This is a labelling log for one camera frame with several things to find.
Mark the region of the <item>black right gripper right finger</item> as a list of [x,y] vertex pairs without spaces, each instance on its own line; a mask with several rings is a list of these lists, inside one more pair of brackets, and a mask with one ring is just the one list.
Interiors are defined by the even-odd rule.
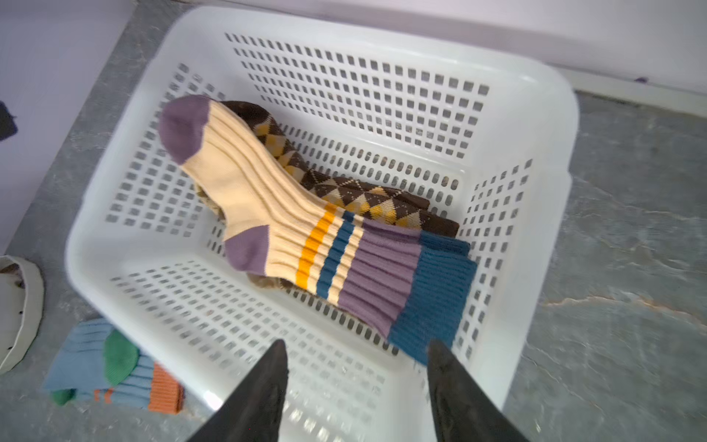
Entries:
[[439,441],[525,441],[440,340],[428,346],[427,377]]

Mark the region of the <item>blue green orange sock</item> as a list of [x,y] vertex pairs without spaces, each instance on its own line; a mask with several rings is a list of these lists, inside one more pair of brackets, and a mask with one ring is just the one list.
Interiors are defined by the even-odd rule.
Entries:
[[70,331],[42,389],[57,405],[95,401],[179,414],[184,402],[182,385],[103,318]]

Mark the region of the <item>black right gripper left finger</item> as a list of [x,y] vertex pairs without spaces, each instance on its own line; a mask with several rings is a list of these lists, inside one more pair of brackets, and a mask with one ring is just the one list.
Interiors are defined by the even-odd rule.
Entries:
[[278,339],[189,442],[277,441],[287,383],[285,341]]

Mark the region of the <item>dark brown argyle sock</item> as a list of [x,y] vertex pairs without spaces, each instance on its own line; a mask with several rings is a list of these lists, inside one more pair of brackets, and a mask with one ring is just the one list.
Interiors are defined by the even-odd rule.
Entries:
[[454,238],[460,225],[430,211],[423,197],[354,178],[331,177],[309,167],[286,138],[274,117],[263,107],[246,101],[223,103],[244,120],[275,160],[304,189],[361,217],[404,228],[421,229]]

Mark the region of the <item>beige purple striped sock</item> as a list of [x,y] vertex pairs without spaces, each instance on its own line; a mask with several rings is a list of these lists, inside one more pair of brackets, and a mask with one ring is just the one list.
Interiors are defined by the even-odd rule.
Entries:
[[451,345],[477,269],[469,244],[367,219],[307,191],[223,103],[169,102],[160,140],[195,184],[246,180],[285,197],[307,239],[296,281],[279,279],[359,318],[419,363],[432,340]]

